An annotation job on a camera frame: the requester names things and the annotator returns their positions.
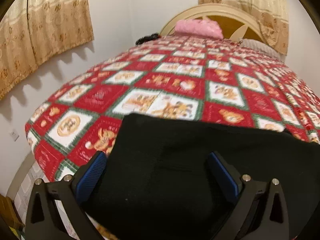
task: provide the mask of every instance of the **curtain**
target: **curtain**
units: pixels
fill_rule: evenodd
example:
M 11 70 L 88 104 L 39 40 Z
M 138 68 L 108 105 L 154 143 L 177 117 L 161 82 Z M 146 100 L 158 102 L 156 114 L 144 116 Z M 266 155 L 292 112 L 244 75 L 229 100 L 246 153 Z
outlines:
M 199 0 L 203 3 L 228 4 L 251 14 L 260 25 L 265 42 L 287 55 L 289 21 L 286 0 Z
M 92 40 L 88 0 L 15 0 L 0 22 L 0 100 L 53 55 Z

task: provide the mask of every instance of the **arched headboard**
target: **arched headboard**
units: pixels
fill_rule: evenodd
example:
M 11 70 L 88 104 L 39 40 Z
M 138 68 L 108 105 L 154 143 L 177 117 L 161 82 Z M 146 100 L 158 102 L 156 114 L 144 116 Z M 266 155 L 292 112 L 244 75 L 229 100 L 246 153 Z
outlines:
M 249 38 L 263 41 L 260 26 L 250 14 L 225 4 L 201 4 L 189 8 L 172 18 L 161 30 L 160 35 L 174 33 L 178 20 L 210 19 L 219 23 L 223 35 L 227 39 L 238 41 L 239 38 Z

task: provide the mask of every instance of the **bedspread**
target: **bedspread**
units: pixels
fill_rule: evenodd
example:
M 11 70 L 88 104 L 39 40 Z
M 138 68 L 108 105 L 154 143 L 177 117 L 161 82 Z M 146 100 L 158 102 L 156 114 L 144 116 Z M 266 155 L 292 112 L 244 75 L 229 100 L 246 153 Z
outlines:
M 139 45 L 66 83 L 34 112 L 26 136 L 49 181 L 61 180 L 97 150 L 109 154 L 132 112 L 287 128 L 319 143 L 320 100 L 290 68 L 228 40 L 186 36 Z

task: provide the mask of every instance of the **silver screw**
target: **silver screw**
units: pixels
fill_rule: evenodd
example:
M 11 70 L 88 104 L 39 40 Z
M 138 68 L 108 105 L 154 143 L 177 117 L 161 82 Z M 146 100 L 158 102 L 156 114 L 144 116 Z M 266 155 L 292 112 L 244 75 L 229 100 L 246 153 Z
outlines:
M 70 181 L 70 180 L 72 180 L 72 175 L 69 174 L 69 175 L 64 176 L 64 177 L 63 177 L 63 180 L 64 180 L 64 181 Z
M 244 181 L 248 182 L 248 181 L 251 180 L 251 177 L 250 177 L 250 175 L 248 175 L 248 174 L 244 174 L 244 175 L 242 175 L 242 179 L 243 179 Z
M 35 184 L 40 185 L 42 183 L 42 181 L 43 181 L 42 179 L 36 179 Z
M 277 185 L 279 185 L 279 180 L 278 179 L 273 179 L 272 183 L 277 186 Z

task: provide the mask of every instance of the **pink pillow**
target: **pink pillow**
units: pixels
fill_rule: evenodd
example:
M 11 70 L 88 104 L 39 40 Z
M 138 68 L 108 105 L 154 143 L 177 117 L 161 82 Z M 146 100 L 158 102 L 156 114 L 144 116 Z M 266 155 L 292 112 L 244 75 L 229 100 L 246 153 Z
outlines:
M 188 34 L 201 38 L 223 40 L 222 30 L 216 21 L 211 20 L 179 20 L 174 33 Z

